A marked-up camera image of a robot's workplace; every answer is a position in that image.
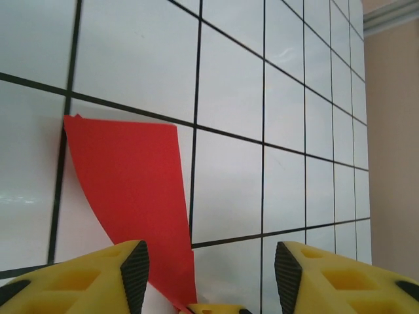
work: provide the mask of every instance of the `black grout line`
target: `black grout line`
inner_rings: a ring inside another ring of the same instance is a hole
[[[71,53],[70,53],[69,71],[68,71],[68,78],[67,78],[67,93],[65,96],[64,115],[69,114],[70,108],[71,108],[71,91],[73,89],[74,74],[75,74],[75,64],[76,64],[76,57],[77,57],[77,43],[79,40],[81,10],[82,10],[82,0],[78,0],[76,11],[75,11],[75,17],[74,17],[73,40],[71,43]],[[54,205],[52,208],[52,216],[51,216],[50,239],[49,239],[49,246],[48,246],[47,262],[49,264],[54,263],[54,259],[55,259],[57,231],[58,231],[58,217],[60,215],[60,201],[61,201],[61,193],[62,193],[62,185],[63,185],[63,177],[64,177],[66,145],[67,145],[67,137],[65,136],[64,121],[63,121],[62,129],[61,129],[60,152],[58,155],[57,176],[56,176],[55,191],[54,191]]]
[[[340,222],[335,222],[335,223],[330,223],[330,224],[320,224],[317,226],[309,226],[307,228],[294,228],[294,229],[288,229],[288,230],[281,230],[281,231],[275,231],[275,232],[267,232],[265,234],[252,234],[252,235],[245,235],[242,237],[233,237],[233,238],[229,238],[229,239],[221,239],[221,240],[215,240],[215,241],[207,241],[207,242],[200,242],[200,243],[195,243],[192,244],[192,248],[193,249],[199,249],[202,247],[211,247],[214,245],[220,245],[220,244],[227,244],[227,243],[235,243],[235,242],[241,242],[241,241],[246,241],[246,240],[252,240],[252,239],[259,239],[260,237],[272,237],[272,236],[279,236],[282,234],[290,234],[293,232],[299,232],[299,231],[304,231],[305,229],[307,230],[312,230],[312,229],[319,229],[319,228],[324,228],[324,227],[330,227],[332,225],[339,225],[339,224],[349,224],[349,223],[353,223],[355,222],[360,222],[360,221],[364,221],[364,220],[370,220],[370,217],[366,217],[366,218],[360,218],[360,219],[352,219],[352,220],[345,220],[345,221],[340,221]],[[31,271],[34,270],[38,270],[40,268],[45,268],[47,266],[52,266],[55,265],[57,263],[53,263],[53,264],[44,264],[44,265],[37,265],[37,266],[30,266],[30,267],[25,267],[25,268],[16,268],[16,269],[12,269],[12,270],[3,270],[0,271],[0,279],[9,279],[9,278],[14,278],[14,277],[18,277],[20,275],[23,275],[25,273],[29,273]]]
[[[21,85],[21,86],[26,86],[26,87],[31,87],[31,88],[35,88],[34,84],[39,84],[41,88],[37,88],[37,89],[40,89],[40,90],[46,90],[46,89],[49,89],[51,87],[55,91],[54,94],[58,94],[58,95],[66,95],[66,93],[67,93],[65,90],[60,89],[60,88],[54,88],[53,86],[44,85],[44,84],[41,84],[41,83],[36,83],[36,82],[31,81],[31,80],[26,80],[24,78],[14,77],[12,75],[4,74],[4,73],[0,73],[0,80],[4,80],[4,81],[7,81],[7,82],[11,82],[11,83],[15,83],[15,84],[18,84],[18,85]],[[306,86],[306,88],[311,90],[312,92],[316,93],[310,87]],[[188,127],[191,127],[191,128],[195,127],[198,130],[208,131],[208,132],[216,133],[216,134],[219,134],[219,135],[224,135],[224,136],[227,136],[227,137],[232,137],[232,138],[235,138],[235,139],[240,139],[240,140],[243,140],[243,141],[247,141],[247,142],[255,143],[255,144],[259,144],[259,145],[264,144],[266,147],[272,147],[272,148],[276,148],[276,149],[279,149],[279,150],[284,150],[284,151],[287,151],[287,152],[292,152],[292,153],[295,153],[295,154],[299,154],[299,155],[302,155],[302,156],[307,155],[308,157],[312,157],[312,158],[315,158],[315,159],[318,159],[318,160],[324,160],[326,162],[334,162],[334,163],[342,165],[342,166],[353,167],[355,169],[362,170],[362,171],[368,171],[368,169],[365,169],[365,168],[362,168],[362,167],[357,167],[357,166],[354,166],[354,165],[345,164],[343,162],[339,162],[339,161],[336,161],[336,160],[333,161],[333,160],[323,158],[323,157],[320,157],[320,156],[315,156],[315,155],[311,155],[311,154],[304,154],[304,152],[300,152],[298,150],[293,150],[291,148],[282,147],[282,146],[275,145],[275,144],[272,144],[272,143],[263,143],[260,140],[251,139],[251,138],[248,138],[248,137],[244,137],[242,135],[229,133],[227,131],[217,130],[217,129],[210,128],[210,127],[207,127],[207,126],[201,126],[199,124],[194,125],[194,123],[192,123],[192,122],[187,122],[187,121],[184,121],[184,120],[172,118],[172,117],[169,117],[169,116],[165,116],[163,114],[152,113],[150,111],[145,111],[143,109],[133,108],[133,107],[130,107],[130,106],[127,106],[127,105],[123,105],[123,104],[120,104],[120,103],[115,103],[113,101],[108,101],[108,100],[101,99],[101,98],[98,98],[98,97],[88,96],[88,95],[80,94],[80,93],[77,93],[77,92],[70,92],[70,95],[71,95],[71,98],[87,101],[87,102],[90,102],[90,103],[94,103],[96,105],[101,105],[101,106],[104,106],[104,107],[114,108],[114,109],[129,112],[129,113],[140,114],[142,116],[148,116],[150,118],[155,118],[155,119],[158,119],[158,120],[171,122],[171,123],[179,124],[179,125],[182,125],[182,126],[188,126]],[[333,106],[340,109],[342,112],[350,115],[348,112],[344,111],[339,106],[336,106],[336,105],[333,105]],[[354,118],[355,120],[357,120],[358,122],[360,122],[364,126],[366,126],[366,124],[364,122],[358,120],[356,117],[352,117],[352,118]]]
[[[199,100],[199,79],[201,62],[201,42],[202,42],[202,7],[203,0],[199,3],[199,21],[198,21],[198,43],[196,45],[196,78],[195,78],[195,104],[194,104],[194,130],[192,138],[192,164],[191,164],[191,194],[189,200],[189,237],[192,245],[192,226],[194,216],[194,189],[195,189],[195,161],[196,161],[196,125],[198,123],[198,100]]]
[[[2,270],[0,271],[0,279],[9,279],[21,276],[25,273],[29,273],[34,270],[39,270],[41,268],[45,268],[47,266],[51,266],[54,264],[45,264],[45,265],[37,265],[37,266],[30,266],[24,268],[15,268],[13,270]]]
[[[304,227],[307,228],[307,117],[306,117],[306,1],[302,2],[302,73],[304,97]],[[304,229],[304,243],[307,244],[307,229]]]
[[[317,37],[319,37],[320,39],[321,39],[321,41],[323,41],[323,43],[324,44],[326,44],[347,66],[349,66],[349,64],[348,64],[348,62],[346,62],[346,60],[344,60],[334,49],[333,49],[333,47],[332,47],[332,39],[330,39],[330,43],[328,43],[327,41],[325,41],[324,39],[323,39],[323,37],[321,37],[320,36],[320,34],[314,29],[314,28],[312,28],[312,26],[310,25],[310,24],[308,24],[306,21],[305,21],[305,19],[304,18],[301,18],[301,16],[299,16],[299,14],[297,13],[297,12],[295,12],[295,10],[293,9],[293,8],[291,8],[291,6],[288,4],[288,3],[286,3],[285,2],[285,0],[282,0],[282,2],[291,10],[291,11],[293,11],[293,13],[295,14],[295,15],[297,15],[297,17],[300,19],[300,20],[302,20],[302,22],[303,22],[303,25],[306,25],[308,28],[310,28],[312,31],[313,31],[313,33],[315,33],[316,35],[317,35]],[[352,26],[352,28],[356,31],[356,29],[355,29],[355,27],[349,22],[349,24]],[[356,75],[365,83],[365,79],[364,78],[362,78],[360,75],[358,75],[357,73],[356,73]]]
[[[71,92],[71,97],[74,99],[87,101],[87,102],[94,103],[96,105],[101,105],[104,107],[114,108],[114,109],[129,112],[129,113],[140,114],[141,116],[148,116],[149,118],[155,118],[158,120],[163,120],[163,121],[171,122],[174,124],[181,124],[182,126],[190,126],[190,127],[194,126],[192,122],[187,122],[184,120],[172,118],[170,116],[165,116],[163,114],[152,113],[150,111],[130,107],[130,106],[123,105],[120,103],[115,103],[113,101],[105,100],[105,99],[94,97],[94,96],[84,95],[77,92]]]
[[[261,182],[261,233],[263,234],[264,219],[264,108],[265,108],[265,86],[266,86],[266,0],[263,0],[263,77],[262,77],[262,182]],[[259,312],[263,314],[263,237],[261,237],[261,281],[259,287]]]
[[[340,222],[331,222],[331,223],[328,223],[328,224],[319,224],[319,225],[315,225],[315,226],[307,226],[307,227],[287,229],[287,230],[281,230],[281,231],[275,231],[275,232],[267,232],[265,234],[251,234],[251,235],[245,235],[245,236],[242,236],[242,237],[232,237],[232,238],[228,238],[228,239],[205,241],[205,242],[193,243],[192,248],[193,249],[200,249],[202,247],[212,247],[214,245],[235,243],[235,242],[247,241],[247,240],[252,240],[252,239],[259,239],[260,237],[279,236],[279,235],[282,235],[282,234],[290,234],[290,233],[293,233],[293,232],[319,229],[319,228],[330,227],[330,226],[334,226],[334,225],[337,226],[339,224],[349,224],[349,223],[352,223],[352,222],[359,222],[359,221],[369,220],[369,219],[370,219],[370,217],[366,217],[366,218],[360,218],[360,219],[345,220],[345,221],[340,221]]]
[[[26,78],[15,77],[14,75],[2,73],[2,72],[0,72],[0,80],[17,84],[17,85],[21,85],[21,86],[25,86],[25,87],[34,88],[36,90],[43,90],[44,92],[50,92],[50,93],[61,95],[61,96],[67,95],[67,91],[64,90],[63,88],[35,82],[34,80],[28,80]]]
[[[351,7],[350,7],[350,0],[348,1],[348,17],[346,17],[345,13],[343,13],[342,9],[340,8],[340,6],[338,6],[338,4],[335,2],[335,0],[331,0],[335,5],[336,8],[338,8],[338,10],[340,11],[340,13],[342,13],[343,17],[345,18],[346,21],[348,21],[348,23],[352,26],[352,28],[355,30],[356,34],[359,36],[359,38],[364,41],[364,38],[358,33],[358,31],[356,30],[355,26],[352,25],[351,21],[350,21],[350,11],[351,11]]]
[[[290,74],[286,73],[284,70],[280,69],[277,65],[273,64],[269,60],[265,60],[265,62],[267,64],[273,66],[275,69],[277,69],[277,70],[281,71],[282,73],[286,74],[288,77],[295,80],[300,85],[304,86],[303,82],[295,79]],[[51,92],[53,94],[58,94],[58,95],[62,95],[62,96],[66,96],[68,94],[67,91],[62,89],[62,88],[57,88],[57,87],[54,87],[54,86],[51,86],[51,85],[46,85],[46,84],[43,84],[43,83],[35,82],[35,81],[32,81],[32,80],[28,80],[26,78],[15,77],[13,75],[9,75],[9,74],[6,74],[6,73],[1,73],[0,72],[0,80],[3,80],[5,82],[11,82],[11,83],[21,85],[21,86],[26,86],[26,87],[38,89],[38,90],[44,90],[46,92]],[[311,88],[309,86],[304,86],[304,87],[309,89],[311,92],[315,93],[317,96],[321,97],[322,99],[324,99],[328,103],[331,103],[330,99],[327,99],[325,96],[321,95],[319,92],[315,91],[313,88]],[[120,103],[115,103],[113,101],[105,100],[105,99],[94,97],[94,96],[89,96],[89,95],[86,95],[86,94],[80,94],[80,93],[71,91],[70,96],[72,98],[75,98],[75,99],[78,99],[78,100],[89,101],[91,103],[95,103],[96,105],[103,105],[103,106],[106,106],[106,107],[115,108],[115,109],[119,109],[119,110],[123,110],[123,111],[128,111],[128,112],[131,112],[131,113],[141,114],[143,116],[149,116],[151,118],[156,118],[156,119],[160,119],[160,120],[167,121],[167,122],[181,124],[181,125],[184,125],[184,126],[193,126],[193,124],[191,122],[187,122],[187,121],[184,121],[184,120],[179,120],[179,119],[176,119],[176,118],[172,118],[172,117],[169,117],[169,116],[165,116],[163,114],[157,114],[157,113],[152,113],[150,111],[145,111],[145,110],[142,110],[142,109],[133,108],[133,107],[130,107],[130,106],[127,106],[127,105],[122,105]],[[359,123],[363,124],[364,126],[367,126],[367,124],[364,121],[361,121],[359,118],[357,118],[355,116],[352,116],[349,112],[345,111],[343,108],[339,107],[338,105],[336,105],[334,103],[332,103],[332,104],[336,108],[339,108],[341,111],[346,113],[347,115],[356,119]]]
[[[332,4],[329,1],[329,38],[332,43]],[[330,89],[331,89],[331,101],[333,103],[333,62],[332,62],[332,49],[330,49]],[[333,121],[333,106],[331,107],[332,112],[332,159],[335,160],[335,129]],[[336,222],[336,188],[335,188],[335,163],[333,163],[333,222]],[[335,253],[336,253],[336,225],[333,227],[335,234]]]
[[[349,60],[350,60],[350,65],[352,66],[352,50],[351,50],[351,26],[349,26]],[[352,71],[351,71],[351,107],[352,107],[352,113],[354,113],[354,97],[352,95]],[[354,131],[354,119],[352,119],[352,152],[353,152],[353,156],[352,158],[354,159],[354,165],[355,165],[355,131]],[[355,219],[356,219],[356,185],[355,185],[355,168],[354,168],[354,209],[355,209]],[[356,260],[358,260],[358,234],[356,232],[356,222],[355,222],[355,257]]]

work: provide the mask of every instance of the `yellow foam block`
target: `yellow foam block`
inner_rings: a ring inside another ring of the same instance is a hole
[[[127,241],[15,278],[0,314],[141,313],[148,273],[147,245]]]
[[[416,281],[301,243],[278,243],[275,274],[283,314],[419,313]]]
[[[251,314],[244,306],[238,304],[189,304],[188,308],[194,314]]]

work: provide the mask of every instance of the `white tile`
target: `white tile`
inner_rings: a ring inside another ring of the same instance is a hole
[[[75,2],[0,3],[0,72],[65,88]]]
[[[352,139],[352,117],[333,106],[333,148],[336,161],[349,165],[354,164]]]
[[[261,232],[262,146],[198,130],[194,243]]]
[[[262,139],[263,60],[202,26],[198,123]]]
[[[259,312],[261,240],[194,250],[198,303],[241,304]]]
[[[356,260],[355,223],[336,225],[336,254]]]
[[[355,166],[368,169],[367,126],[354,119]]]
[[[351,27],[351,65],[352,69],[365,78],[364,42]]]
[[[304,87],[266,64],[264,105],[265,141],[304,152]]]
[[[355,170],[355,208],[356,219],[370,217],[368,172]]]
[[[356,222],[357,257],[360,262],[372,264],[371,257],[371,221]]]
[[[67,146],[55,261],[65,262],[112,245],[84,195]]]
[[[161,120],[128,113],[74,99],[71,114],[99,120],[165,123]],[[177,126],[187,213],[191,194],[192,128]],[[57,235],[56,261],[63,262],[112,245],[87,202],[76,176],[67,147],[64,181]]]
[[[333,159],[332,105],[306,89],[306,152]]]
[[[185,8],[191,10],[196,15],[199,15],[199,2],[200,0],[175,0],[177,3],[180,3]]]
[[[331,25],[332,48],[350,64],[349,22],[334,3],[331,3]]]
[[[0,82],[0,271],[46,263],[64,98]]]
[[[355,219],[354,169],[335,164],[335,221]]]
[[[334,220],[333,163],[307,157],[307,226]]]
[[[351,69],[332,52],[333,103],[352,112]]]
[[[266,58],[300,81],[304,79],[302,20],[281,0],[266,0]]]
[[[304,243],[304,231],[263,238],[263,313],[281,313],[280,295],[275,279],[275,252],[279,241]]]
[[[264,232],[304,227],[304,156],[266,147]]]
[[[305,26],[306,85],[327,99],[332,97],[330,48]]]
[[[75,91],[193,121],[197,34],[166,0],[84,1]]]
[[[263,55],[263,0],[209,0],[203,6],[203,19]]]
[[[144,302],[141,307],[142,314],[178,314],[172,303],[155,289],[150,282],[147,282],[144,294]]]
[[[284,0],[301,18],[303,11],[303,0]]]
[[[335,252],[335,226],[307,230],[307,245]]]
[[[350,21],[358,34],[364,37],[364,13],[361,0],[349,1]]]
[[[330,44],[329,3],[330,0],[304,2],[304,20],[328,44]]]
[[[365,95],[365,83],[352,73],[352,108],[353,115],[360,121],[367,123],[367,106]]]
[[[346,17],[349,17],[349,3],[348,0],[331,0],[334,1],[340,10],[345,14]]]

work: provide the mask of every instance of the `red paper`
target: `red paper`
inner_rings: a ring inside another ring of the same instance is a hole
[[[65,116],[77,177],[114,244],[144,239],[149,282],[182,311],[196,303],[177,129]]]

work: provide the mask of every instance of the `tiled wall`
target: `tiled wall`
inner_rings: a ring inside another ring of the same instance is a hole
[[[0,21],[1,280],[111,245],[76,113],[178,125],[201,300],[278,313],[281,240],[371,262],[360,0],[17,0]]]

